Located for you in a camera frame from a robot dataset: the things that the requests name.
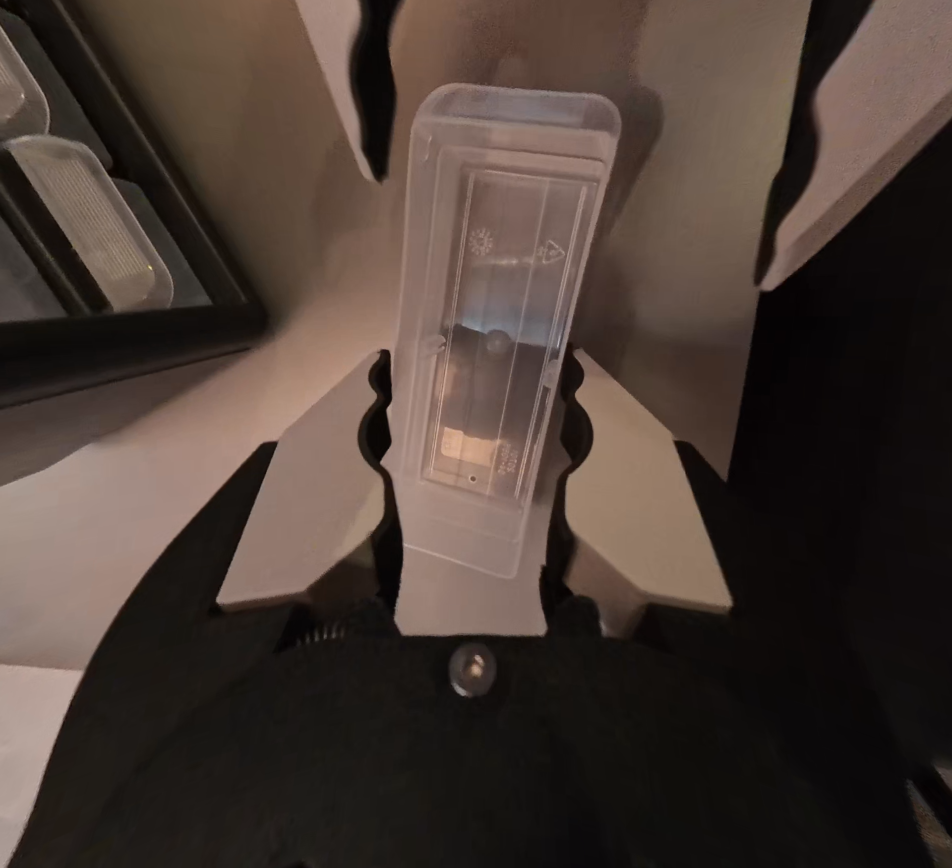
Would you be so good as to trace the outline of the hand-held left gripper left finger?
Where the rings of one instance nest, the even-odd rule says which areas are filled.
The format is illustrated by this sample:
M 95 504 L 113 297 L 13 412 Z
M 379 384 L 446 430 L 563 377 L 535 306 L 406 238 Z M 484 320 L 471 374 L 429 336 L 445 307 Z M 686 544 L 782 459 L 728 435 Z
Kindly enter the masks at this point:
M 279 438 L 218 592 L 224 610 L 278 602 L 394 613 L 403 539 L 392 481 L 390 353 L 367 355 Z

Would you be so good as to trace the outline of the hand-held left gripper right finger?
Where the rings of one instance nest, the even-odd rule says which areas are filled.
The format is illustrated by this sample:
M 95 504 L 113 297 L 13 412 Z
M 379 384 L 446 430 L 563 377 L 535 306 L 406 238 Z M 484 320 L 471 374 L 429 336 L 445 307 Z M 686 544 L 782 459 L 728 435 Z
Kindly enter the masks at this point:
M 602 632 L 633 632 L 651 605 L 726 616 L 734 600 L 682 460 L 682 443 L 582 350 L 565 356 L 544 618 L 587 599 Z

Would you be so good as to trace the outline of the black drawer cabinet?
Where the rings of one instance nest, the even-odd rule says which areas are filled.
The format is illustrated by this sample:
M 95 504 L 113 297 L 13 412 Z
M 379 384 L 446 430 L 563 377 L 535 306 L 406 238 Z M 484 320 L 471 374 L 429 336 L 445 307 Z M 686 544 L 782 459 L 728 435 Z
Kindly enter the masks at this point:
M 145 194 L 208 304 L 109 312 L 104 291 L 27 181 L 2 155 L 2 219 L 52 289 L 64 316 L 2 324 L 2 407 L 68 395 L 218 360 L 251 348 L 267 315 L 203 213 L 184 176 L 70 0 L 8 0 L 64 76 L 122 181 Z

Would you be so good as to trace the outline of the clear plastic drawer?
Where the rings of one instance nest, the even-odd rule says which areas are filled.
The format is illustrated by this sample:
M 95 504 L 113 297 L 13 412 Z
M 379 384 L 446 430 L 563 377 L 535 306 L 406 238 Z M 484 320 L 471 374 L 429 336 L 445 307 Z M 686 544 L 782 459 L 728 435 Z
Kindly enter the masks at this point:
M 622 121 L 592 93 L 454 83 L 411 125 L 392 480 L 407 636 L 535 636 L 559 380 Z

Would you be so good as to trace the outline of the rows of clear cabinet drawers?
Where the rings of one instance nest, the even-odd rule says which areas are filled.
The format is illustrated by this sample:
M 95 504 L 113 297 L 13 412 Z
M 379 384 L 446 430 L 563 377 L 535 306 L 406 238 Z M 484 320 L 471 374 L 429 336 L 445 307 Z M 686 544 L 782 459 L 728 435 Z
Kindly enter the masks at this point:
M 173 276 L 87 144 L 52 133 L 52 110 L 2 30 L 2 220 L 65 314 L 157 311 Z

